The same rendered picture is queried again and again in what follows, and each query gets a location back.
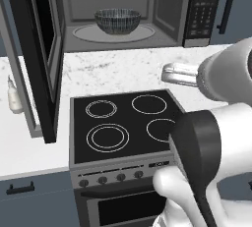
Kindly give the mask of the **black microwave door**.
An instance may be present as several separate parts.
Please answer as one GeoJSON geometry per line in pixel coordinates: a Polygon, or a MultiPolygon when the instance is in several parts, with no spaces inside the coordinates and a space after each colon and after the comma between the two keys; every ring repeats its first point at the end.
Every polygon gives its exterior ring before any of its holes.
{"type": "Polygon", "coordinates": [[[3,39],[30,134],[57,138],[66,22],[62,0],[0,0],[3,39]]]}

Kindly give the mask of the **dark ribbed glass bowl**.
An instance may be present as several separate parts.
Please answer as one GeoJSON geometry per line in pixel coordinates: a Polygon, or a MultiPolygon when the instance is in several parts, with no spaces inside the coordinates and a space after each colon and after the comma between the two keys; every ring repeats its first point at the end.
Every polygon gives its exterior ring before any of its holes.
{"type": "Polygon", "coordinates": [[[132,9],[102,9],[94,13],[97,26],[107,34],[129,34],[141,20],[141,14],[132,9]]]}

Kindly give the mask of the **black and grey microwave oven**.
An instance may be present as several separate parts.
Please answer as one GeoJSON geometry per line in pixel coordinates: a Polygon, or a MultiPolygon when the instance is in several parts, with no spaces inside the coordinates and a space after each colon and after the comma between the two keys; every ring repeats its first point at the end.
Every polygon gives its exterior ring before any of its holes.
{"type": "Polygon", "coordinates": [[[155,47],[203,47],[210,43],[219,0],[63,0],[67,52],[124,50],[155,47]],[[73,30],[96,25],[101,9],[126,8],[141,14],[139,25],[155,34],[128,43],[97,43],[80,40],[73,30]]]}

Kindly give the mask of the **grey microwave turntable plate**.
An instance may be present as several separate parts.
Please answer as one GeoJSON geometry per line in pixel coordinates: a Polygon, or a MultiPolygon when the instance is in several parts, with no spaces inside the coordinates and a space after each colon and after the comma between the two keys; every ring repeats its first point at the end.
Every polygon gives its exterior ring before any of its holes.
{"type": "Polygon", "coordinates": [[[138,25],[129,34],[107,34],[97,25],[89,25],[73,30],[73,35],[80,40],[97,43],[128,43],[148,39],[155,34],[155,30],[148,26],[138,25]]]}

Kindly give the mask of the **blue-grey base cupboard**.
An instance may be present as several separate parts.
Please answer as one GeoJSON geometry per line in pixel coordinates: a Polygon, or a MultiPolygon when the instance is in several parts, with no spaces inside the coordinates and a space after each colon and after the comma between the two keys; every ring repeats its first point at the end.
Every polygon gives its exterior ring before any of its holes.
{"type": "Polygon", "coordinates": [[[221,180],[218,190],[222,199],[252,201],[252,172],[221,180]]]}

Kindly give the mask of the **steel oven door with window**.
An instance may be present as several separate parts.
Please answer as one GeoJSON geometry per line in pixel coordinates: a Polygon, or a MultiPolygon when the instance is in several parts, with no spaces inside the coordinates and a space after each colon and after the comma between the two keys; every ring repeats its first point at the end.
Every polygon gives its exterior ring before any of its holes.
{"type": "Polygon", "coordinates": [[[152,227],[166,203],[155,191],[108,199],[74,194],[80,227],[152,227]]]}

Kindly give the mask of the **steel oven with black hob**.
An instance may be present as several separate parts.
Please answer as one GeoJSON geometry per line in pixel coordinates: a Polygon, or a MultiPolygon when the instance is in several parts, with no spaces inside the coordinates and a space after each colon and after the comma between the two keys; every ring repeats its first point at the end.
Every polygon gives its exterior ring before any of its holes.
{"type": "Polygon", "coordinates": [[[70,100],[69,167],[75,190],[122,183],[150,181],[155,172],[174,163],[168,134],[183,114],[166,89],[73,97],[70,100]],[[141,179],[134,177],[143,171],[141,179]],[[89,185],[79,186],[82,179],[89,185]]]}

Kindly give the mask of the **blue-grey drawer front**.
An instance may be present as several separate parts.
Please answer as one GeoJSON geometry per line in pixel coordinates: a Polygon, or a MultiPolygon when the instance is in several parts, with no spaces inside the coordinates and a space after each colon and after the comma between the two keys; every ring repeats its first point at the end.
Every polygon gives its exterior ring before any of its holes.
{"type": "Polygon", "coordinates": [[[0,227],[80,227],[70,172],[0,181],[0,227]],[[34,183],[34,191],[7,195],[34,183]]]}

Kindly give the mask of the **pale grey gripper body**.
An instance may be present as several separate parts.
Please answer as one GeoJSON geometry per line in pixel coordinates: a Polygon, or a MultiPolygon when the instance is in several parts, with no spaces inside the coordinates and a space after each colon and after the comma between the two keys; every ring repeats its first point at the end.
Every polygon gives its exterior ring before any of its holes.
{"type": "Polygon", "coordinates": [[[161,80],[176,85],[196,86],[198,67],[182,63],[168,63],[163,66],[161,80]]]}

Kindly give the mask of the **white bottle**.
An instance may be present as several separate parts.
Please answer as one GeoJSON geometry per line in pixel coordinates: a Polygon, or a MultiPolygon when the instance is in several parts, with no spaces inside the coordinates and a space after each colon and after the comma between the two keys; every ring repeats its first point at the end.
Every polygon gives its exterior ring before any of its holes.
{"type": "Polygon", "coordinates": [[[8,78],[8,102],[9,108],[14,114],[20,114],[23,112],[23,106],[18,91],[11,78],[8,78]]]}

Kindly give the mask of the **blue-grey cupboard door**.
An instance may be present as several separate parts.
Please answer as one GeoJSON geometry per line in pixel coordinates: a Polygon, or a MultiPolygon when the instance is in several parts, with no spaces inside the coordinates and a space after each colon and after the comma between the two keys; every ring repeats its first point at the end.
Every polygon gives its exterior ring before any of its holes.
{"type": "Polygon", "coordinates": [[[252,0],[233,0],[225,34],[219,34],[217,25],[221,23],[226,0],[220,0],[210,44],[235,43],[252,36],[252,0]]]}

